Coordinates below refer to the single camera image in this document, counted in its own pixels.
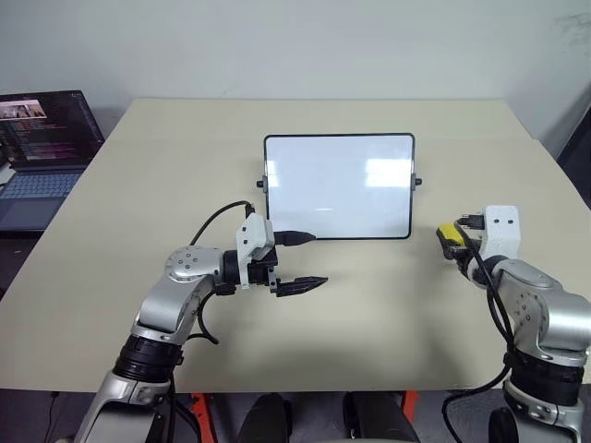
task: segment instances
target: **gray floor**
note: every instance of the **gray floor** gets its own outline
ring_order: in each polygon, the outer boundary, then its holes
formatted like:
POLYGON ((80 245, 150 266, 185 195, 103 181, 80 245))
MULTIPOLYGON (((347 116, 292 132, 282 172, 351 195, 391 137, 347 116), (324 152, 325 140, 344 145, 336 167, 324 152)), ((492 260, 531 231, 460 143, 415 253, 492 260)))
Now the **gray floor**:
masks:
MULTIPOLYGON (((583 399, 589 404, 591 389, 583 389, 583 399)), ((219 443, 232 443, 248 409, 259 394, 216 394, 211 397, 211 413, 219 443)), ((336 437, 345 437, 341 413, 342 392, 285 393, 283 396, 293 405, 294 433, 292 443, 308 443, 336 437)), ((441 418, 441 402, 447 395, 443 391, 419 393, 416 405, 415 429, 423 443, 453 442, 441 418)), ((187 395, 181 395, 188 401, 187 395)), ((90 405, 92 394, 61 393, 54 405, 51 440, 72 436, 90 405)), ((0 442, 42 442, 49 423, 51 403, 49 392, 0 389, 0 442)), ((459 401, 451 409, 451 418, 459 429, 463 441, 488 440, 488 415, 504 405, 497 389, 474 399, 459 401)), ((590 413, 587 413, 584 442, 591 442, 590 413)), ((177 442, 195 441, 188 426, 177 420, 177 442)))

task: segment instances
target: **table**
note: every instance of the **table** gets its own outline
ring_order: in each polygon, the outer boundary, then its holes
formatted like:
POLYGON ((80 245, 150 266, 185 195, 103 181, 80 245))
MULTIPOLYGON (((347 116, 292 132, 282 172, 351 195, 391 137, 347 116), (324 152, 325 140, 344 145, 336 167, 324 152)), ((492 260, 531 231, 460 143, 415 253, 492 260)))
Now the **table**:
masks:
MULTIPOLYGON (((267 134, 416 135, 413 233, 404 241, 279 248, 310 293, 215 297, 221 341, 191 341, 179 391, 451 389, 501 368, 485 295, 446 262, 436 227, 488 204, 520 208, 521 257, 591 294, 591 217, 503 102, 137 100, 82 175, 0 303, 0 388, 96 390, 166 257, 227 202, 248 199, 267 134)), ((203 245, 234 248, 243 211, 203 245)), ((585 382, 591 380, 585 373, 585 382)))

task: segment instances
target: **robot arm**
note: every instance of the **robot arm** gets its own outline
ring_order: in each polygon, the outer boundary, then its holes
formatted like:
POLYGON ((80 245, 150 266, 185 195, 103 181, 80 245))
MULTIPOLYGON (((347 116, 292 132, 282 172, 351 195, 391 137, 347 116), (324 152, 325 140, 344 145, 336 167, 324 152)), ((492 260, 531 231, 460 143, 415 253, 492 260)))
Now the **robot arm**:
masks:
POLYGON ((484 271, 456 227, 476 230, 472 242, 513 320, 514 339, 505 356, 512 373, 503 384, 511 409, 493 413, 489 432, 499 441, 581 442, 584 405, 578 393, 591 343, 591 304, 517 259, 517 208, 488 206, 458 225, 437 231, 444 256, 455 259, 468 280, 487 287, 484 271))
MULTIPOLYGON (((314 239, 304 233, 288 236, 294 245, 314 239)), ((164 420, 156 407, 183 362, 182 346, 205 297, 229 295, 237 284, 247 289, 250 283, 268 285, 277 295, 304 293, 328 280, 281 283, 274 274, 275 237, 280 244, 286 233, 274 234, 269 221, 251 212, 236 232, 237 250, 189 245, 166 259, 162 277, 141 304, 115 367, 84 417, 77 443, 160 441, 164 420)))

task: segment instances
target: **wire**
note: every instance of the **wire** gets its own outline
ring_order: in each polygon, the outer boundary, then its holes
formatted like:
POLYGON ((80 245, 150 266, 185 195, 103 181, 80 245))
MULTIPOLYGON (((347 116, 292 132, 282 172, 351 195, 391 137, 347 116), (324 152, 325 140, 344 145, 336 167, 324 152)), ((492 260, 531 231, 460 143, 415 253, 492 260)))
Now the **wire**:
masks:
POLYGON ((168 401, 170 402, 170 412, 168 415, 168 434, 166 436, 167 443, 175 442, 175 376, 170 375, 170 387, 168 388, 168 401))
POLYGON ((447 410, 448 410, 450 403, 452 403, 453 401, 463 399, 465 397, 472 397, 473 395, 477 395, 477 394, 480 394, 486 390, 494 388, 499 383, 501 383, 505 377, 507 377, 507 374, 509 374, 509 371, 510 371, 510 367, 505 365, 503 367, 503 369, 499 372, 499 374, 496 377, 494 377, 486 385, 482 385, 479 388, 470 389, 465 392, 460 392, 458 394, 450 395, 447 399, 445 399, 443 401, 443 405, 441 406, 441 413, 443 414, 443 421, 445 422, 445 425, 447 426, 448 430, 450 431, 450 434, 452 434, 453 439, 457 443, 462 443, 462 440, 460 439, 460 436, 458 436, 457 433, 455 432, 455 430, 453 429, 452 422, 450 422, 450 417, 448 416, 447 410))
POLYGON ((45 430, 45 437, 43 438, 43 443, 47 443, 47 440, 50 437, 50 431, 52 428, 52 423, 54 421, 52 414, 54 412, 55 399, 57 399, 57 397, 59 396, 59 392, 53 391, 51 395, 52 395, 52 402, 49 405, 49 423, 47 424, 47 429, 45 430))
POLYGON ((231 208, 235 208, 236 206, 246 206, 248 208, 248 207, 252 207, 252 204, 246 200, 239 200, 239 201, 235 201, 234 203, 230 203, 229 205, 225 205, 223 208, 219 208, 218 210, 213 212, 213 214, 210 216, 209 219, 207 219, 205 221, 205 223, 203 223, 203 226, 201 226, 199 228, 199 230, 197 231, 197 233, 193 237, 193 240, 191 240, 191 243, 189 243, 189 244, 191 246, 193 246, 195 243, 197 243, 197 241, 199 240, 199 238, 203 234, 203 231, 205 231, 207 229, 207 227, 210 225, 210 223, 213 222, 218 215, 220 215, 222 212, 225 212, 231 208))
POLYGON ((199 328, 201 329, 201 333, 199 334, 191 334, 187 337, 187 341, 192 339, 206 339, 211 341, 213 344, 219 344, 220 341, 216 339, 207 329, 205 326, 205 322, 203 321, 203 309, 205 309, 205 304, 214 296, 215 293, 208 293, 199 306, 197 308, 197 323, 199 324, 199 328))
POLYGON ((193 413, 179 400, 175 401, 175 408, 180 417, 185 420, 191 429, 193 429, 195 437, 197 438, 197 443, 201 443, 201 426, 199 425, 197 417, 195 417, 195 415, 193 415, 193 413))
MULTIPOLYGON (((464 243, 465 243, 466 247, 470 250, 470 252, 474 256, 474 259, 476 260, 476 263, 480 267, 480 270, 482 270, 482 273, 484 274, 485 280, 487 282, 488 310, 490 311, 490 315, 492 316, 492 320, 493 320, 495 326, 497 327, 497 329, 501 333, 503 339, 505 340, 505 343, 507 345, 507 352, 512 353, 513 349, 514 349, 513 330, 511 328, 511 322, 509 321, 509 316, 507 315, 507 311, 505 310, 505 306, 503 305, 502 300, 501 300, 501 296, 499 295, 499 290, 497 288, 497 285, 492 280, 492 276, 490 275, 490 272, 488 272, 488 269, 485 266, 484 260, 480 256, 480 253, 478 252, 478 249, 477 249, 476 245, 474 244, 474 241, 472 240, 472 238, 470 238, 470 236, 466 233, 466 231, 464 230, 464 228, 460 225, 460 223, 458 221, 455 221, 453 223, 453 226, 455 227, 455 229, 458 231, 458 233, 460 233, 460 235, 464 239, 464 243)), ((477 394, 480 394, 486 390, 494 388, 499 383, 501 383, 505 377, 507 377, 507 374, 509 374, 510 370, 511 370, 511 368, 509 366, 505 365, 503 367, 503 369, 501 370, 501 372, 496 377, 494 377, 489 383, 482 385, 479 388, 474 388, 474 389, 467 390, 465 392, 453 394, 443 401, 443 405, 441 406, 441 413, 443 414, 443 421, 445 422, 445 425, 447 426, 448 430, 450 431, 450 434, 452 434, 453 439, 457 443, 462 443, 462 440, 460 439, 458 434, 455 432, 455 429, 453 429, 452 422, 450 421, 450 418, 448 415, 449 405, 454 401, 457 401, 457 400, 460 400, 460 399, 463 399, 466 397, 472 397, 473 395, 477 395, 477 394)))

